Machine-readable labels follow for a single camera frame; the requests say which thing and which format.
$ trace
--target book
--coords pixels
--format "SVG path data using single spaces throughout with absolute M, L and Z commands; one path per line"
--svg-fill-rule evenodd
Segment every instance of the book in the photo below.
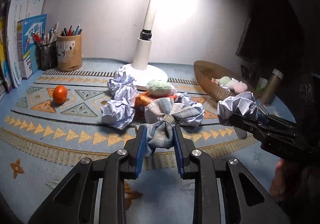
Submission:
M 32 33 L 41 37 L 47 15 L 25 18 L 17 24 L 17 49 L 22 78 L 29 78 L 39 68 L 39 58 Z
M 12 79 L 7 60 L 6 38 L 5 38 L 5 20 L 7 14 L 7 3 L 0 6 L 0 67 L 4 76 L 4 84 L 9 92 L 12 90 Z
M 9 0 L 6 19 L 6 47 L 12 82 L 15 87 L 21 84 L 21 70 L 17 49 L 18 21 L 41 15 L 44 0 Z
M 0 100 L 3 98 L 4 95 L 5 95 L 4 82 L 2 78 L 0 78 Z

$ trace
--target blue book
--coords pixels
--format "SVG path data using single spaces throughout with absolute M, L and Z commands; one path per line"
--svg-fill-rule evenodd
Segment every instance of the blue book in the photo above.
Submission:
M 17 47 L 22 78 L 29 78 L 39 68 L 39 59 L 36 44 L 32 33 L 36 33 L 41 38 L 42 30 L 45 31 L 45 21 L 47 15 L 38 15 L 25 18 L 17 25 Z

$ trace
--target pen holder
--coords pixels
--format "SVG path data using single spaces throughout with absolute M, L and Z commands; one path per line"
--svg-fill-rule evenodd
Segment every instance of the pen holder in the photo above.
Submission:
M 55 41 L 45 45 L 37 44 L 36 50 L 39 57 L 40 69 L 48 70 L 57 66 L 57 48 Z
M 82 66 L 82 34 L 57 36 L 57 60 L 61 71 L 73 71 Z

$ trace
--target rug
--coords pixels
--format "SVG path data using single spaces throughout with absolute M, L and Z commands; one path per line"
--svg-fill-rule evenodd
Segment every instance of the rug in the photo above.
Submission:
M 28 88 L 12 101 L 0 130 L 0 189 L 23 222 L 81 158 L 106 158 L 135 137 L 134 126 L 141 119 L 135 119 L 122 131 L 101 122 L 100 107 L 110 98 L 107 82 L 113 77 L 115 66 L 119 66 L 117 61 L 84 60 L 77 71 L 48 70 L 30 77 Z M 179 92 L 190 93 L 194 101 L 204 106 L 200 126 L 182 127 L 183 136 L 215 158 L 238 154 L 240 161 L 244 165 L 247 162 L 248 169 L 268 188 L 277 157 L 261 150 L 252 135 L 239 140 L 233 128 L 219 124 L 216 103 L 195 81 L 192 66 L 158 67 L 164 69 Z M 193 76 L 175 77 L 179 75 L 176 70 Z M 68 89 L 67 101 L 61 106 L 51 103 L 57 85 Z M 172 218 L 175 223 L 192 223 L 194 182 L 180 179 L 173 148 L 156 149 L 153 158 L 145 158 L 139 179 L 126 181 L 125 191 L 128 223 L 172 223 Z M 95 223 L 98 212 L 99 196 Z

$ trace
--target plaid scarf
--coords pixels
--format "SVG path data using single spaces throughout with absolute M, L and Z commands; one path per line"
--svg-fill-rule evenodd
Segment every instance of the plaid scarf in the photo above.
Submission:
M 135 126 L 136 133 L 140 126 L 147 128 L 147 147 L 145 155 L 152 157 L 156 148 L 173 147 L 173 126 L 181 119 L 196 117 L 200 112 L 187 104 L 175 103 L 173 98 L 163 97 L 156 99 L 147 106 L 156 117 L 163 120 L 154 124 L 140 124 Z

